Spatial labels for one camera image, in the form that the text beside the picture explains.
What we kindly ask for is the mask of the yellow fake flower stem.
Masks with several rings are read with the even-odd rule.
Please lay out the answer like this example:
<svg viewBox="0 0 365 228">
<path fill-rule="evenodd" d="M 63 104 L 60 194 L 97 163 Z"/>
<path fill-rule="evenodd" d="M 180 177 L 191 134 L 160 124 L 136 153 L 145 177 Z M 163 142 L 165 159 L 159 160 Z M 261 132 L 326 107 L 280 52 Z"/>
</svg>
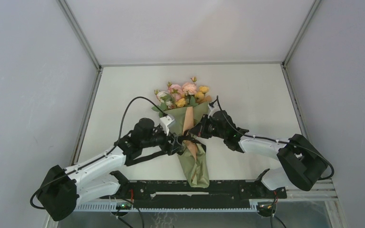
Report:
<svg viewBox="0 0 365 228">
<path fill-rule="evenodd" d="M 199 104 L 203 104 L 205 102 L 210 102 L 212 97 L 208 95 L 210 88 L 208 86 L 199 86 L 197 87 L 198 92 L 195 95 L 185 95 L 184 98 L 174 101 L 174 105 L 178 108 L 192 106 L 195 107 Z"/>
</svg>

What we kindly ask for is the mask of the white fake flower stem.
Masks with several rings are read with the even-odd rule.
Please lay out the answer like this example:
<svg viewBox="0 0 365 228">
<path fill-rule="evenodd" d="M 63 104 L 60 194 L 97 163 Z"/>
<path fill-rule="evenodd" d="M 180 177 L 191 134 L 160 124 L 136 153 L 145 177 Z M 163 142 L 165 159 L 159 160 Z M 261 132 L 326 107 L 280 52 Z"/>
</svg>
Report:
<svg viewBox="0 0 365 228">
<path fill-rule="evenodd" d="M 175 107 L 173 97 L 167 91 L 154 90 L 154 94 L 159 101 L 158 108 L 153 107 L 152 110 L 159 112 L 159 116 L 163 117 L 163 112 L 171 110 Z"/>
</svg>

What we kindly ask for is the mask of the orange green wrapping paper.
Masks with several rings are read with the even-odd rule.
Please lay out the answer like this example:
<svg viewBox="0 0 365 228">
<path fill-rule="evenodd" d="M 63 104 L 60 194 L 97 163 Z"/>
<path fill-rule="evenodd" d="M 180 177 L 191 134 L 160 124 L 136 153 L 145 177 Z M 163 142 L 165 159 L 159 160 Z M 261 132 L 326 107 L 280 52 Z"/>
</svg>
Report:
<svg viewBox="0 0 365 228">
<path fill-rule="evenodd" d="M 204 114 L 209 112 L 209 100 L 195 107 L 181 107 L 165 111 L 175 118 L 170 131 L 178 136 L 185 136 L 187 130 L 198 124 Z M 207 188 L 210 185 L 206 161 L 206 146 L 202 143 L 183 141 L 183 153 L 178 156 L 182 171 L 193 188 Z"/>
</svg>

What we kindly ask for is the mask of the pink fake flower stem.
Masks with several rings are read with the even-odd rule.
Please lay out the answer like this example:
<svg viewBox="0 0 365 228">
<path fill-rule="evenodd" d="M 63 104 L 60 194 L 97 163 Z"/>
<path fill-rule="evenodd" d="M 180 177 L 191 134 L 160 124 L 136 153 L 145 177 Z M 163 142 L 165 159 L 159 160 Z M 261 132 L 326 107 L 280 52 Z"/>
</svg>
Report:
<svg viewBox="0 0 365 228">
<path fill-rule="evenodd" d="M 180 85 L 168 82 L 167 87 L 168 87 L 168 92 L 174 99 L 174 101 L 178 101 L 185 97 L 184 91 Z"/>
<path fill-rule="evenodd" d="M 184 95 L 195 95 L 198 92 L 197 89 L 197 77 L 191 77 L 190 82 L 186 82 L 182 85 L 182 91 Z"/>
</svg>

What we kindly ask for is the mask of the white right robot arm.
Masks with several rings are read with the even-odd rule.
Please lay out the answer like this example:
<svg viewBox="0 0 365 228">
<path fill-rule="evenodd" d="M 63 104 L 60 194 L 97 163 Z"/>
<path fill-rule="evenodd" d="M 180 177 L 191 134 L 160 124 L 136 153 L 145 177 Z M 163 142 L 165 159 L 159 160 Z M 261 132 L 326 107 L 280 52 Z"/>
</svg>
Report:
<svg viewBox="0 0 365 228">
<path fill-rule="evenodd" d="M 280 167 L 262 174 L 255 186 L 256 193 L 263 198 L 287 186 L 309 191 L 317 181 L 325 180 L 323 173 L 327 169 L 334 171 L 332 164 L 303 135 L 283 139 L 251 135 L 248 129 L 237 127 L 226 111 L 203 115 L 187 133 L 203 139 L 218 137 L 232 151 L 279 161 Z"/>
</svg>

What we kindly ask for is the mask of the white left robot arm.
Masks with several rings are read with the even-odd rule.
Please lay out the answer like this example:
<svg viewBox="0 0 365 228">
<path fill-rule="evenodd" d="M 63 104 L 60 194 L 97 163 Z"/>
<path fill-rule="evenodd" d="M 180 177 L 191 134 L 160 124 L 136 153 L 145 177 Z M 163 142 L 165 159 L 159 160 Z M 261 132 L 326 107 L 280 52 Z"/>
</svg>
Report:
<svg viewBox="0 0 365 228">
<path fill-rule="evenodd" d="M 161 114 L 158 126 L 152 119 L 142 118 L 110 148 L 85 162 L 50 168 L 31 196 L 30 205 L 45 210 L 54 221 L 61 221 L 85 202 L 102 196 L 126 197 L 130 186 L 118 180 L 113 171 L 159 156 L 182 153 L 182 139 L 170 132 L 175 118 L 164 111 Z"/>
</svg>

